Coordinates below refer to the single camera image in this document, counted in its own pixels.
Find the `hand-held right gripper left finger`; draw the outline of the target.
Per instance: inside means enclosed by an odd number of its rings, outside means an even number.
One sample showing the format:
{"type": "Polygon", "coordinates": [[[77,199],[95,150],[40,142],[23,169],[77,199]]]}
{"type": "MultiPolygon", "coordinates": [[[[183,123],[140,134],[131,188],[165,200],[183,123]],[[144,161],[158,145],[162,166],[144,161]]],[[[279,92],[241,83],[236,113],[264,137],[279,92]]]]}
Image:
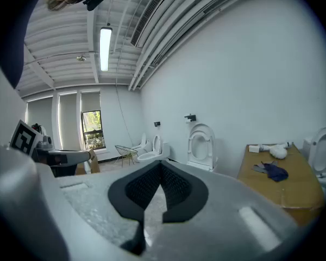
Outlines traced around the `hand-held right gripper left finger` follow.
{"type": "Polygon", "coordinates": [[[160,185],[161,161],[153,161],[144,167],[114,181],[108,190],[108,199],[119,215],[137,222],[134,237],[121,248],[140,255],[146,249],[144,235],[145,210],[160,185]]]}

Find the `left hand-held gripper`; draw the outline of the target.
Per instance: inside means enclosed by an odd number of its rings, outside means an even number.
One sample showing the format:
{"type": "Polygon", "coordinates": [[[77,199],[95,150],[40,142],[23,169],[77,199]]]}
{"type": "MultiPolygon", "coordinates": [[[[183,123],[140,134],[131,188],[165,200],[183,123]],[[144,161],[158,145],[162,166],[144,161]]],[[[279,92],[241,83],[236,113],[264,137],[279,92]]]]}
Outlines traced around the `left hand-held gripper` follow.
{"type": "Polygon", "coordinates": [[[45,128],[39,124],[18,122],[10,147],[29,155],[36,163],[48,165],[55,177],[74,176],[78,164],[90,159],[88,151],[56,150],[45,128]]]}

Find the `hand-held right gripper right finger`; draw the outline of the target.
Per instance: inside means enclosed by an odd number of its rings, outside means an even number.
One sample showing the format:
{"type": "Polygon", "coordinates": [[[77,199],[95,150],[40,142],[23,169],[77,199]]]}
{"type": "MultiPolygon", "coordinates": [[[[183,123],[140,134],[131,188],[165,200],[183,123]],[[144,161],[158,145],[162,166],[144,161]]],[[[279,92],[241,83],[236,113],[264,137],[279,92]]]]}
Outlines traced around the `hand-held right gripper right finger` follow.
{"type": "Polygon", "coordinates": [[[162,215],[164,223],[191,220],[208,200],[208,188],[201,179],[167,161],[160,162],[160,186],[167,206],[167,211],[162,215]]]}

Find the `white toilet seat and lid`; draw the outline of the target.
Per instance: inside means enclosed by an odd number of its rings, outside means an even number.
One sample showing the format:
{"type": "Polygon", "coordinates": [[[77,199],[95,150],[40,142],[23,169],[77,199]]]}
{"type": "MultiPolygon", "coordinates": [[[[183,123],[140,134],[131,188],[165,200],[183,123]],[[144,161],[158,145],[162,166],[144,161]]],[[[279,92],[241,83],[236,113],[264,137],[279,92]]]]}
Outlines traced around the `white toilet seat and lid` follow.
{"type": "Polygon", "coordinates": [[[198,123],[190,131],[187,160],[191,157],[196,159],[216,158],[215,135],[213,130],[206,124],[198,123]]]}

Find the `white toilet bowl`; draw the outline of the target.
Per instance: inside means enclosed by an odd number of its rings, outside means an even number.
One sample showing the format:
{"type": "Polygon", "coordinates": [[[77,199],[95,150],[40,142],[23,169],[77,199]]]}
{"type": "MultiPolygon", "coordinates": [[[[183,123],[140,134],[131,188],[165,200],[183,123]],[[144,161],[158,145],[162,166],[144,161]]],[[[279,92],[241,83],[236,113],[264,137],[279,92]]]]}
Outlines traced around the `white toilet bowl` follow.
{"type": "Polygon", "coordinates": [[[217,168],[218,157],[206,157],[204,159],[189,158],[187,165],[193,166],[205,171],[214,171],[217,168]]]}

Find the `tall tank white toilet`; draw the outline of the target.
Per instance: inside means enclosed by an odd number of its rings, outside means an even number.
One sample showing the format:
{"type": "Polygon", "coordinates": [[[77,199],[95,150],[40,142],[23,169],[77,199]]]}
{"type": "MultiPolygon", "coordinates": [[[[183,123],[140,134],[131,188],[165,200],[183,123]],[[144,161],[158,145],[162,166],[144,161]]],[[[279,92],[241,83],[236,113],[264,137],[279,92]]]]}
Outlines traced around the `tall tank white toilet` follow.
{"type": "Polygon", "coordinates": [[[160,135],[156,135],[152,142],[152,151],[138,156],[139,163],[152,160],[165,160],[170,156],[170,146],[163,141],[160,135]]]}

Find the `small rounded white toilet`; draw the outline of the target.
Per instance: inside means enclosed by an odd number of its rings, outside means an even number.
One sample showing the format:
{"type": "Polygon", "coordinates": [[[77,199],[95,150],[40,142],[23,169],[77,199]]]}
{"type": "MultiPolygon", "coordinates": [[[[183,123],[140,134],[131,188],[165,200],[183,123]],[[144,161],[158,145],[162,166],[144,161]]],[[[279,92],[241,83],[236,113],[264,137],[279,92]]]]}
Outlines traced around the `small rounded white toilet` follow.
{"type": "Polygon", "coordinates": [[[138,163],[139,162],[138,157],[144,153],[147,153],[147,151],[145,150],[146,143],[147,143],[146,134],[143,133],[140,144],[131,148],[136,151],[136,157],[134,158],[135,159],[134,162],[138,163]]]}

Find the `white toilet with grey trim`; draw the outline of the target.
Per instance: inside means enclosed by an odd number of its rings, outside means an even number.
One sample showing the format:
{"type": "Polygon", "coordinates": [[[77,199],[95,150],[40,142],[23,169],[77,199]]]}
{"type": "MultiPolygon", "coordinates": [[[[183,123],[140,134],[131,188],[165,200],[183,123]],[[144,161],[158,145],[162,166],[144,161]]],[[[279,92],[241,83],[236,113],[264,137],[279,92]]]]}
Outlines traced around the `white toilet with grey trim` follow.
{"type": "Polygon", "coordinates": [[[304,139],[302,153],[320,183],[326,202],[326,127],[304,139]]]}

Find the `open small cardboard box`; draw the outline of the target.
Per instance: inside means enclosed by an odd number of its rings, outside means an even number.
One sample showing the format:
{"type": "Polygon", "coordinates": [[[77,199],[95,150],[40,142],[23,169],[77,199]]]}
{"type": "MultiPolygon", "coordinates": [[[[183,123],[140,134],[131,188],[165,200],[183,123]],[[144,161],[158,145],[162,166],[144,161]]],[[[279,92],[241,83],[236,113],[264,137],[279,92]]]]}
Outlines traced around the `open small cardboard box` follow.
{"type": "Polygon", "coordinates": [[[90,159],[84,163],[77,164],[75,175],[86,175],[92,173],[100,173],[97,155],[94,150],[88,150],[90,159]]]}

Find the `black framed window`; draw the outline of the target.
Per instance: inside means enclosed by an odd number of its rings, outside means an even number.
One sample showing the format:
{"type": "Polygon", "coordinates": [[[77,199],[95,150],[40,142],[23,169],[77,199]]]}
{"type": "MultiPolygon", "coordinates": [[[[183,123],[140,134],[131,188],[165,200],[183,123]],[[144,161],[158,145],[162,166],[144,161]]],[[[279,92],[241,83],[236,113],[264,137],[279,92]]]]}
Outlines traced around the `black framed window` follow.
{"type": "Polygon", "coordinates": [[[87,150],[105,149],[101,111],[84,111],[81,113],[81,121],[85,148],[87,150]]]}

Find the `person's black shirt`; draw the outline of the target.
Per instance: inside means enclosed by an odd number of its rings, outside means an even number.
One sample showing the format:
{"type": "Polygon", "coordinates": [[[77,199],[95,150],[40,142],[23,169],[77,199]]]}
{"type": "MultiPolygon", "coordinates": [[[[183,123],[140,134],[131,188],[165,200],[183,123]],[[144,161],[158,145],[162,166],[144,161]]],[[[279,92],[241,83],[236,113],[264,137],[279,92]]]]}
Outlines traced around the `person's black shirt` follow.
{"type": "Polygon", "coordinates": [[[24,38],[38,0],[0,0],[0,68],[13,88],[22,75],[24,38]]]}

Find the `dark blue cloth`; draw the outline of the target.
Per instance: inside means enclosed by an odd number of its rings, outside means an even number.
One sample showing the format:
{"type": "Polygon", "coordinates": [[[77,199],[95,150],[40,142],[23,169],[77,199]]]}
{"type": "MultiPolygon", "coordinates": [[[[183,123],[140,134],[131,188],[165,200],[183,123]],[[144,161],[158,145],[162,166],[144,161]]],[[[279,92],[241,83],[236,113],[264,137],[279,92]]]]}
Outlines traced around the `dark blue cloth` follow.
{"type": "Polygon", "coordinates": [[[288,172],[285,169],[278,167],[277,164],[262,163],[262,165],[267,173],[267,177],[275,182],[284,181],[289,177],[288,172]]]}

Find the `large cardboard box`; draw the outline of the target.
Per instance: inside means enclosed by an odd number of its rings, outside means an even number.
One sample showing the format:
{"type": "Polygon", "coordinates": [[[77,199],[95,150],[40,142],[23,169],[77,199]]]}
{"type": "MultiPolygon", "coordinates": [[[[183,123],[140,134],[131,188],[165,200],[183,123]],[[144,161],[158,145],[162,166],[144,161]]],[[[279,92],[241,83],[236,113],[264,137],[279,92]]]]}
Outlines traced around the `large cardboard box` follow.
{"type": "Polygon", "coordinates": [[[282,160],[276,160],[269,152],[250,152],[247,145],[237,179],[290,214],[299,226],[318,218],[325,205],[322,187],[295,145],[287,149],[282,160]],[[254,165],[273,161],[288,172],[286,180],[275,182],[265,173],[253,170],[254,165]]]}

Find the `long ceiling light fixture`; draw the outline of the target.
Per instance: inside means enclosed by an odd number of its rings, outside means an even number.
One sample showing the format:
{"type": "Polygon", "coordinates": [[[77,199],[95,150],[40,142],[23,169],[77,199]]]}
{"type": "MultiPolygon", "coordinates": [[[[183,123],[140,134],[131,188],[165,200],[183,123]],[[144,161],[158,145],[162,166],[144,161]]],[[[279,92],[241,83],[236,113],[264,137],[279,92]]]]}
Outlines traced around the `long ceiling light fixture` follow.
{"type": "Polygon", "coordinates": [[[109,68],[109,53],[111,42],[112,29],[103,27],[100,31],[99,38],[99,59],[101,71],[108,71],[109,68]]]}

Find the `white ceiling air vent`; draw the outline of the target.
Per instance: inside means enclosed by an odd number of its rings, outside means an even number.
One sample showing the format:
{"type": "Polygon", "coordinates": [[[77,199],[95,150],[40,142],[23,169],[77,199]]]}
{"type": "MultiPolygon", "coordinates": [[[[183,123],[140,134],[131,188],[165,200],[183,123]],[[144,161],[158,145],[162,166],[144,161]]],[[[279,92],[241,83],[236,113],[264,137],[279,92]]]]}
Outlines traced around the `white ceiling air vent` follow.
{"type": "Polygon", "coordinates": [[[150,0],[146,5],[131,36],[131,45],[142,48],[158,20],[167,9],[168,0],[150,0]]]}

